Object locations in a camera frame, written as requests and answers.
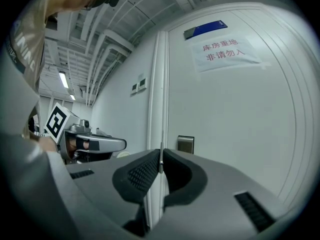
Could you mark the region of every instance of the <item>person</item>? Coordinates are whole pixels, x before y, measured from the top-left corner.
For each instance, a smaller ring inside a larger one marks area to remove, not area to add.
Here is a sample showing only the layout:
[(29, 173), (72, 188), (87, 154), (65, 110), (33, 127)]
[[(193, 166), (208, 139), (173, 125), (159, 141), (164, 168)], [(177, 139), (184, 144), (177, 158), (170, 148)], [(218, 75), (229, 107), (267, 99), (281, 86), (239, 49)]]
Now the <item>person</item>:
[[(13, 23), (5, 47), (15, 68), (23, 74), (24, 80), (38, 94), (40, 74), (45, 65), (45, 29), (49, 16), (64, 11), (78, 11), (95, 0), (32, 0)], [(39, 113), (39, 102), (29, 118)], [(51, 137), (39, 137), (29, 131), (28, 124), (23, 137), (38, 142), (44, 151), (56, 152), (57, 147)], [(89, 143), (84, 142), (85, 149)], [(67, 143), (70, 153), (76, 150), (76, 140)]]

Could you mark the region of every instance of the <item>vent grille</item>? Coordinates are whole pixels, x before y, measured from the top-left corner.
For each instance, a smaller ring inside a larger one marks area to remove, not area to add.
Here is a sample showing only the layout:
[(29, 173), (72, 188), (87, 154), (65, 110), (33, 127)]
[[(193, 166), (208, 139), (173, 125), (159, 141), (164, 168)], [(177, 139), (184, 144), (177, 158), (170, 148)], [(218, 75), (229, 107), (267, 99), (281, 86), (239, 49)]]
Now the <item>vent grille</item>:
[(92, 170), (83, 170), (83, 171), (78, 171), (75, 173), (70, 173), (71, 178), (74, 179), (79, 179), (82, 177), (86, 177), (88, 175), (94, 174)]
[(236, 194), (234, 197), (259, 232), (275, 222), (248, 192)]
[(129, 171), (129, 182), (146, 195), (158, 175), (158, 166), (159, 157), (155, 155), (153, 159), (149, 159)]

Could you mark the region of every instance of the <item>gray plastic surface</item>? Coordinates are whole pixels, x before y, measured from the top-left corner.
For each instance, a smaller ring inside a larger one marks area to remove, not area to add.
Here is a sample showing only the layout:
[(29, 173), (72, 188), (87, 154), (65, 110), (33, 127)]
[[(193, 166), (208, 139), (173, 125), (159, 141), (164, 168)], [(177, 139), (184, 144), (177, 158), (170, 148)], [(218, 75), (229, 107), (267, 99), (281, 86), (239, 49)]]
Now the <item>gray plastic surface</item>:
[[(84, 240), (105, 240), (105, 239), (124, 239), (124, 240), (138, 240), (141, 239), (130, 232), (124, 230), (121, 225), (116, 223), (116, 221), (120, 221), (120, 223), (126, 220), (125, 216), (129, 214), (129, 217), (135, 212), (135, 207), (131, 206), (130, 211), (126, 213), (126, 215), (122, 215), (122, 208), (118, 207), (117, 204), (121, 204), (121, 197), (119, 196), (118, 200), (114, 203), (108, 202), (108, 197), (106, 200), (102, 202), (102, 207), (97, 206), (97, 202), (92, 202), (92, 200), (87, 198), (87, 194), (90, 191), (86, 189), (86, 186), (78, 187), (79, 185), (85, 185), (84, 182), (75, 182), (70, 177), (71, 172), (77, 172), (78, 169), (86, 170), (86, 168), (90, 168), (92, 164), (101, 163), (100, 162), (92, 162), (86, 164), (75, 164), (65, 166), (60, 155), (55, 152), (48, 152), (48, 158), (50, 161), (50, 166), (52, 169), (52, 175), (57, 185), (57, 189), (60, 193), (60, 196), (65, 204), (67, 211), (69, 212), (75, 226), (78, 229), (80, 234), (80, 238)], [(109, 207), (107, 209), (113, 209), (112, 214), (118, 215), (121, 218), (117, 220), (109, 214), (105, 214), (103, 207)]]
[(85, 132), (85, 127), (80, 124), (73, 124), (70, 127), (70, 132), (72, 133), (84, 133)]
[[(50, 236), (79, 239), (79, 232), (59, 195), (47, 154), (36, 142), (21, 136), (0, 134), (0, 140), (1, 172), (16, 202)], [(60, 155), (54, 155), (62, 163)]]
[(114, 172), (132, 161), (149, 154), (149, 151), (133, 155), (82, 164), (70, 164), (66, 168), (69, 173), (92, 170), (94, 174), (74, 179), (74, 183), (97, 208), (107, 215), (119, 226), (124, 226), (128, 221), (134, 220), (139, 205), (124, 201), (113, 186), (112, 177)]
[(79, 151), (92, 154), (104, 154), (112, 153), (115, 151), (121, 151), (124, 150), (127, 145), (123, 139), (119, 138), (105, 137), (92, 134), (77, 134), (76, 137), (83, 140), (99, 142), (99, 150), (78, 149)]
[(189, 153), (172, 151), (201, 166), (208, 182), (203, 193), (191, 204), (167, 207), (147, 239), (252, 238), (258, 232), (234, 198), (235, 194), (246, 191), (272, 218), (278, 219), (287, 213), (286, 207), (276, 196), (239, 170)]

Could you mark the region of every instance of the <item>white door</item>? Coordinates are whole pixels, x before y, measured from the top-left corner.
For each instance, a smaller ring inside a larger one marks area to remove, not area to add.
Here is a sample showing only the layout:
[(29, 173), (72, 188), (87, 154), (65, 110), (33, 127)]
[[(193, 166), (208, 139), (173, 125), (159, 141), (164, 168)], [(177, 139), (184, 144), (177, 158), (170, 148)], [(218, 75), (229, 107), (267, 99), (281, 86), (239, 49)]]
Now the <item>white door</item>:
[[(184, 31), (214, 21), (228, 27), (185, 40)], [(191, 45), (237, 35), (263, 66), (198, 72)], [(225, 11), (169, 32), (168, 148), (194, 137), (194, 154), (233, 166), (279, 195), (295, 146), (295, 111), (283, 68), (266, 40), (236, 13)]]

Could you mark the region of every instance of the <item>beige shirt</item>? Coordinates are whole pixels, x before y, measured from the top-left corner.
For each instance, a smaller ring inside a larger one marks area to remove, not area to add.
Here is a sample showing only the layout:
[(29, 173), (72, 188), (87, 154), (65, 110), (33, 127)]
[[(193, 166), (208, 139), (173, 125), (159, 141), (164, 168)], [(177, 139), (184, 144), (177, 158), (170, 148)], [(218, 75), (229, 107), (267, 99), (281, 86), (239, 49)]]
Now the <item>beige shirt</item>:
[[(39, 94), (40, 74), (45, 65), (44, 46), (48, 0), (32, 0), (13, 23), (5, 40), (6, 49), (15, 67), (29, 86)], [(24, 133), (29, 136), (28, 122)]]

